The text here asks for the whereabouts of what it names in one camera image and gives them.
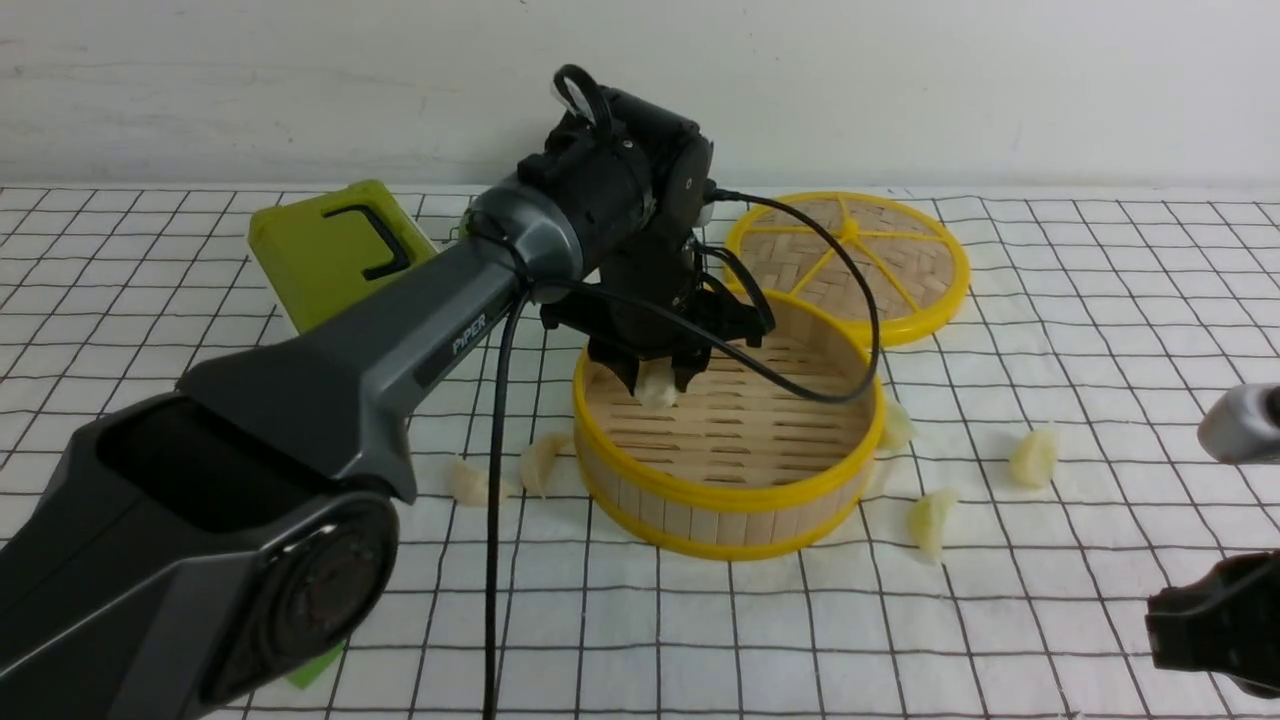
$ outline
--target yellow plastic ring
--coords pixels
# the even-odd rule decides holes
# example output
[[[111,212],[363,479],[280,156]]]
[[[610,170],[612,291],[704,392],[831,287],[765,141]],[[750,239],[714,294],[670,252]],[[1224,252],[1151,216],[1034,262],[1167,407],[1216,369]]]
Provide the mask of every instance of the yellow plastic ring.
[[[960,307],[964,304],[964,297],[969,291],[969,281],[972,273],[969,266],[969,258],[968,255],[965,255],[964,246],[960,245],[960,242],[946,229],[946,227],[942,225],[942,223],[934,220],[933,218],[925,215],[924,213],[920,213],[914,208],[902,205],[901,202],[893,202],[892,200],[886,200],[883,197],[860,195],[856,192],[801,192],[796,195],[785,195],[777,197],[777,200],[786,202],[788,205],[794,205],[796,202],[805,202],[809,200],[840,200],[846,219],[849,218],[847,201],[856,201],[865,205],[877,205],[881,208],[891,209],[895,213],[901,213],[919,222],[922,225],[928,228],[936,237],[933,236],[922,237],[911,233],[893,233],[893,232],[877,233],[879,237],[900,237],[904,241],[938,242],[946,246],[947,251],[951,255],[952,268],[954,268],[951,282],[946,292],[943,292],[941,297],[938,297],[929,305],[915,309],[915,311],[911,315],[902,318],[893,318],[887,322],[882,322],[881,342],[886,347],[905,345],[928,337],[936,333],[943,325],[946,325],[948,322],[951,322],[951,319],[955,318],[956,313],[960,311]],[[742,240],[745,234],[748,232],[754,232],[750,229],[751,225],[762,215],[772,211],[774,210],[771,208],[765,208],[763,205],[751,208],[751,210],[749,210],[745,215],[742,215],[737,220],[737,223],[735,223],[733,227],[730,229],[728,237],[724,241],[726,247],[735,255],[741,256]],[[796,229],[808,232],[806,228],[803,227]],[[856,242],[856,238],[841,237],[840,233],[832,233],[832,234],[835,234],[836,238],[840,240],[842,245]],[[859,246],[858,250],[864,255],[870,256],[873,261],[876,261],[876,264],[879,265],[879,269],[886,274],[886,277],[888,277],[890,282],[897,286],[897,288],[901,292],[901,284],[878,256],[876,256],[873,252],[870,252],[863,246]],[[804,288],[804,282],[810,279],[817,273],[817,270],[820,269],[822,265],[831,261],[840,263],[840,259],[833,258],[832,254],[828,254],[823,260],[819,261],[818,266],[810,269],[806,273],[806,277],[803,278],[801,282],[799,282],[795,288],[786,291],[786,295],[788,297],[795,297],[795,293]],[[737,278],[735,278],[733,274],[727,270],[724,273],[724,284],[728,286],[728,288],[735,292],[742,292],[744,290],[742,284],[737,281]],[[849,328],[849,331],[852,333],[852,337],[858,340],[860,346],[867,347],[870,345],[869,323],[864,320],[845,320],[845,319],[837,319],[837,322]]]

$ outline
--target green box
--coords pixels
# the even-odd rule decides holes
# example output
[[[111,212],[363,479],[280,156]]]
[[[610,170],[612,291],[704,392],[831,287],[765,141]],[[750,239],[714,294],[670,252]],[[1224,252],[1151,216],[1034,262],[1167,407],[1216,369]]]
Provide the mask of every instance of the green box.
[[[248,246],[300,333],[436,255],[378,181],[259,210]]]

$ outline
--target yellow spoke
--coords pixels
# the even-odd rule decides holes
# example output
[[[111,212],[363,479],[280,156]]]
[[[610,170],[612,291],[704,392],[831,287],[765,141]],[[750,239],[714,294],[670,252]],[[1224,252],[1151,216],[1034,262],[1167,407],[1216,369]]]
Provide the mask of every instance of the yellow spoke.
[[[890,272],[888,265],[886,265],[884,261],[879,259],[879,255],[876,255],[874,252],[868,250],[868,247],[863,245],[861,241],[858,238],[846,240],[844,245],[852,245],[859,252],[865,255],[877,268],[879,268],[879,272],[884,274],[890,284],[893,286],[893,290],[896,290],[897,293],[901,295],[904,300],[906,300],[906,304],[911,307],[911,313],[920,311],[920,306],[915,304],[915,299],[911,297],[909,292],[906,292],[906,290],[902,287],[900,282],[897,282],[897,277]],[[876,313],[877,309],[872,307],[870,311]]]
[[[899,237],[902,240],[929,240],[933,242],[942,242],[942,238],[936,234],[919,234],[914,232],[863,232],[859,231],[863,237]]]
[[[787,295],[795,296],[795,293],[804,290],[804,287],[809,284],[809,281],[812,281],[814,275],[817,275],[818,272],[822,270],[823,265],[831,261],[831,259],[835,256],[836,251],[832,249],[827,249],[827,251],[822,254],[822,258],[818,258],[818,261],[813,264],[813,268],[809,268],[809,272],[805,273],[799,281],[796,281],[796,286],[792,287],[791,291],[787,292]]]

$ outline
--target black cable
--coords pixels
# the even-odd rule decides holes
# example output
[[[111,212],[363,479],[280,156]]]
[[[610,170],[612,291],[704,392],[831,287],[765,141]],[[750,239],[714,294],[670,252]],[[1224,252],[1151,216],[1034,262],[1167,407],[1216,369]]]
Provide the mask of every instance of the black cable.
[[[507,414],[507,386],[508,377],[511,374],[511,354],[516,343],[516,325],[520,323],[521,313],[524,313],[525,305],[529,304],[534,290],[538,286],[544,287],[558,287],[564,290],[573,290],[596,297],[599,300],[609,302],[622,302],[631,305],[634,307],[640,307],[648,310],[653,315],[675,324],[680,329],[690,333],[695,337],[700,337],[708,341],[713,347],[723,352],[724,355],[737,360],[744,366],[758,373],[764,379],[772,382],[773,384],[791,392],[792,395],[812,400],[814,402],[823,402],[828,405],[840,405],[846,402],[854,402],[860,398],[868,388],[872,387],[876,379],[876,369],[879,363],[881,355],[881,337],[879,337],[879,318],[876,314],[876,297],[867,283],[867,278],[863,277],[858,265],[854,263],[852,258],[841,247],[840,242],[827,232],[826,228],[819,225],[812,218],[804,213],[786,205],[785,202],[778,202],[767,197],[755,197],[750,195],[744,195],[739,192],[730,191],[714,191],[713,199],[716,200],[742,200],[748,202],[756,202],[777,210],[787,213],[800,222],[805,223],[814,232],[822,236],[828,245],[835,249],[836,254],[841,260],[849,266],[849,270],[854,274],[854,279],[863,290],[863,295],[867,297],[867,304],[870,307],[870,325],[872,325],[872,347],[870,357],[867,365],[867,373],[863,375],[861,380],[854,386],[854,389],[845,395],[826,395],[804,386],[800,386],[786,377],[781,375],[776,370],[769,369],[763,363],[751,357],[746,352],[739,350],[733,345],[721,340],[713,333],[698,327],[694,323],[681,318],[680,315],[655,305],[653,302],[640,300],[636,297],[630,297],[611,290],[605,290],[598,284],[588,284],[580,281],[559,279],[559,278],[543,278],[531,279],[524,264],[524,258],[516,251],[511,242],[506,237],[493,237],[488,233],[476,233],[475,237],[479,240],[485,240],[503,246],[513,258],[516,274],[521,282],[520,296],[516,304],[507,311],[506,319],[507,325],[503,328],[502,341],[498,346],[498,368],[497,377],[494,378],[494,392],[493,392],[493,428],[489,437],[489,497],[488,497],[488,529],[485,537],[485,664],[484,664],[484,710],[483,720],[495,720],[498,712],[498,524],[499,524],[499,507],[502,505],[502,446],[506,425]],[[708,255],[713,255],[724,260],[732,272],[739,274],[742,279],[744,286],[755,286],[754,279],[750,277],[750,272],[746,270],[745,265],[735,256],[723,249],[713,249],[701,246],[700,250]],[[767,300],[763,293],[751,292],[753,300],[756,300],[759,295],[759,302],[756,305],[763,313],[772,319],[772,311],[768,306]]]
[[[704,255],[710,255],[712,258],[719,258],[721,261],[728,265],[730,272],[733,273],[737,282],[742,283],[746,296],[751,299],[751,305],[760,311],[760,316],[764,319],[764,331],[767,333],[773,332],[773,328],[778,327],[777,320],[773,319],[773,309],[769,307],[769,301],[764,297],[764,291],[760,290],[760,284],[751,277],[751,272],[746,269],[742,260],[723,247],[712,247],[709,245],[699,243],[698,251]],[[705,275],[705,279],[719,282],[713,279],[710,275]]]
[[[498,716],[498,507],[502,505],[502,443],[507,418],[507,380],[516,325],[529,304],[526,290],[507,313],[507,327],[498,345],[498,370],[493,387],[493,428],[489,436],[489,524],[485,536],[484,578],[484,720]]]
[[[703,328],[695,325],[694,323],[690,323],[689,320],[686,320],[686,319],[681,318],[680,315],[672,313],[671,310],[667,310],[666,307],[663,307],[660,305],[654,305],[653,302],[649,302],[648,300],[640,300],[640,299],[636,299],[636,297],[631,297],[628,295],[622,295],[622,293],[618,293],[618,292],[613,292],[612,290],[604,290],[604,288],[602,288],[598,284],[588,284],[588,283],[579,282],[579,281],[567,281],[567,279],[559,279],[559,278],[545,278],[545,279],[534,281],[534,287],[535,288],[536,287],[559,287],[559,288],[564,288],[564,290],[575,290],[577,292],[581,292],[582,295],[589,295],[589,296],[596,297],[599,300],[607,300],[609,302],[622,302],[622,304],[626,304],[626,305],[631,305],[632,307],[640,307],[641,310],[648,310],[649,313],[652,313],[655,316],[658,316],[658,318],[660,318],[660,319],[663,319],[663,320],[666,320],[666,322],[676,325],[677,328],[685,331],[686,333],[705,340],[708,343],[710,343],[713,347],[716,347],[717,350],[719,350],[724,355],[728,355],[733,360],[737,360],[739,363],[741,363],[742,365],[745,365],[746,368],[749,368],[754,373],[759,374],[764,379],[769,380],[771,383],[781,387],[782,389],[785,389],[785,391],[790,392],[791,395],[795,395],[796,397],[800,397],[803,400],[812,400],[814,402],[822,402],[824,405],[844,405],[844,404],[847,404],[847,402],[854,402],[858,398],[860,398],[863,396],[863,393],[865,393],[869,387],[872,387],[872,383],[876,379],[876,370],[874,370],[874,368],[873,366],[868,366],[867,374],[863,377],[861,380],[858,382],[858,384],[854,387],[852,391],[846,392],[845,395],[826,395],[826,393],[822,393],[822,392],[818,392],[818,391],[814,391],[814,389],[809,389],[809,388],[806,388],[806,387],[804,387],[801,384],[797,384],[797,383],[792,382],[791,379],[788,379],[788,378],[778,374],[776,370],[771,369],[769,366],[764,365],[763,363],[760,363],[755,357],[751,357],[750,355],[748,355],[746,352],[739,350],[737,347],[732,346],[731,343],[724,342],[723,340],[721,340],[721,338],[716,337],[714,334],[704,331]]]
[[[845,247],[840,243],[840,241],[836,240],[831,234],[831,232],[827,231],[827,228],[822,227],[820,224],[817,223],[817,220],[801,213],[800,210],[796,210],[791,205],[787,205],[786,202],[782,202],[780,200],[773,200],[772,197],[760,197],[758,195],[748,195],[745,192],[737,192],[732,190],[721,190],[718,187],[714,187],[714,183],[709,183],[709,186],[712,187],[712,190],[707,193],[708,200],[754,202],[756,205],[773,208],[774,210],[781,210],[787,215],[791,215],[792,218],[808,225],[809,229],[818,233],[818,237],[827,241],[827,245],[829,245],[831,249],[836,252],[836,256],[838,256],[845,263],[845,266],[847,266],[849,272],[852,273],[854,275],[854,282],[856,282],[858,287],[863,291],[863,297],[867,299],[867,316],[868,322],[872,325],[872,347],[870,351],[868,352],[870,357],[867,363],[867,377],[863,379],[861,383],[859,383],[859,386],[864,386],[863,387],[864,391],[867,387],[870,387],[872,379],[876,378],[876,370],[879,368],[879,360],[881,360],[879,311],[876,307],[876,293],[872,291],[870,283],[867,282],[867,278],[863,275],[863,272],[858,269],[858,264],[854,263],[854,259],[849,256],[849,251],[845,250]]]
[[[570,82],[573,83],[582,99],[586,100],[586,108],[577,106],[577,101],[568,90]],[[613,135],[613,111],[609,110],[609,104],[604,99],[604,91],[600,90],[595,78],[593,78],[586,70],[573,64],[563,65],[561,69],[556,70],[554,76],[552,76],[552,85],[556,87],[556,92],[559,92],[561,97],[563,97],[566,102],[577,108],[579,114],[582,114],[584,110],[590,113],[588,119],[595,128],[596,136],[609,137]]]

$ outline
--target bamboo steamer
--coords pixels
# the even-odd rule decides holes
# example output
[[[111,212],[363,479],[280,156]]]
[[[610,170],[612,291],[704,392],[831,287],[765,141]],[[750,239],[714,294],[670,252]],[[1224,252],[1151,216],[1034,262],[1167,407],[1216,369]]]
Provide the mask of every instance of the bamboo steamer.
[[[876,295],[886,346],[928,337],[960,310],[969,290],[969,259],[933,218],[901,202],[852,192],[805,192],[778,200],[810,215],[849,252]],[[818,233],[780,210],[756,206],[733,225],[724,245],[762,288],[831,313],[863,346],[870,343],[867,299]],[[724,282],[741,290],[728,270]]]
[[[867,354],[836,318],[765,291],[777,329],[748,348],[783,375],[847,392]],[[884,423],[877,379],[849,405],[800,400],[716,354],[675,407],[650,410],[584,351],[575,443],[595,502],[632,534],[685,555],[755,560],[835,529],[872,474]]]

